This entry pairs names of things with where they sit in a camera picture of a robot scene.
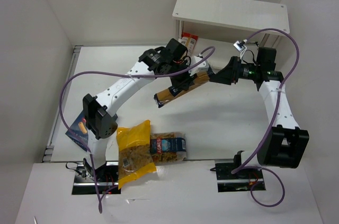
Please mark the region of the blue-labelled spaghetti bag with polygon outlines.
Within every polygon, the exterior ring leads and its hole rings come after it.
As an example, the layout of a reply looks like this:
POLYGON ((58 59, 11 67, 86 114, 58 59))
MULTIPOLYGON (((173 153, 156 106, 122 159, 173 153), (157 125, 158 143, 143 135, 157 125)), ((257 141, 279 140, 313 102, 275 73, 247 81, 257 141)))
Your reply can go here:
POLYGON ((182 95, 202 86, 207 83, 210 76, 213 75, 211 66, 206 71, 201 71, 189 77, 185 82, 178 85, 172 85, 154 95, 154 100, 158 108, 162 108, 169 102, 181 97, 182 95))

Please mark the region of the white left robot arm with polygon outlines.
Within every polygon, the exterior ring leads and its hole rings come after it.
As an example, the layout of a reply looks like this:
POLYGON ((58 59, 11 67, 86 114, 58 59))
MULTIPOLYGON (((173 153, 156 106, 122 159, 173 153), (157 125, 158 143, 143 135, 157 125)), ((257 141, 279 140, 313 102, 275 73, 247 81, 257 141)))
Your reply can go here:
POLYGON ((86 163, 91 168, 100 168, 106 164, 108 137, 118 127, 117 110, 141 88, 151 83, 155 75, 186 69, 188 66, 184 63, 184 57, 187 54, 186 46, 170 39, 164 47, 146 50, 127 72, 127 76, 118 79, 108 89, 96 96, 84 96, 84 119, 87 129, 92 133, 87 143, 91 156, 86 157, 86 163))

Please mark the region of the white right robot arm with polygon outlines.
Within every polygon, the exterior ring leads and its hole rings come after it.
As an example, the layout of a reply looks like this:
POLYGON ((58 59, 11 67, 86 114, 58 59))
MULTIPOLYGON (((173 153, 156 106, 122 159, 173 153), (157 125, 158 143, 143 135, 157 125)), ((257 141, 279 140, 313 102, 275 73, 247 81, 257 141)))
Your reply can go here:
POLYGON ((270 120, 269 126, 253 153, 239 151, 234 157, 235 168, 232 174, 242 169, 264 166, 295 169, 299 166, 309 141, 309 133, 302 130, 292 115, 286 92, 287 77, 275 69, 276 50, 260 47, 257 58, 252 63, 242 62, 232 56, 229 63, 217 73, 210 68, 193 69, 173 78, 170 92, 178 96, 196 85, 194 80, 231 85, 239 79, 251 80, 260 93, 270 120))

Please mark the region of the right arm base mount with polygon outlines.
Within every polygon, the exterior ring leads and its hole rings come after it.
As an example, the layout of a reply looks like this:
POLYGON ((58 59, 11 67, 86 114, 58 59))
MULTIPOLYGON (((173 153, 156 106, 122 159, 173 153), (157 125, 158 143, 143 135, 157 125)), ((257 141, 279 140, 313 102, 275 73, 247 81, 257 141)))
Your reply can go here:
POLYGON ((265 183, 262 171, 257 169, 244 169, 232 174, 234 163, 231 160, 215 161, 214 167, 210 169, 217 179, 219 193, 250 191, 265 191, 265 183))

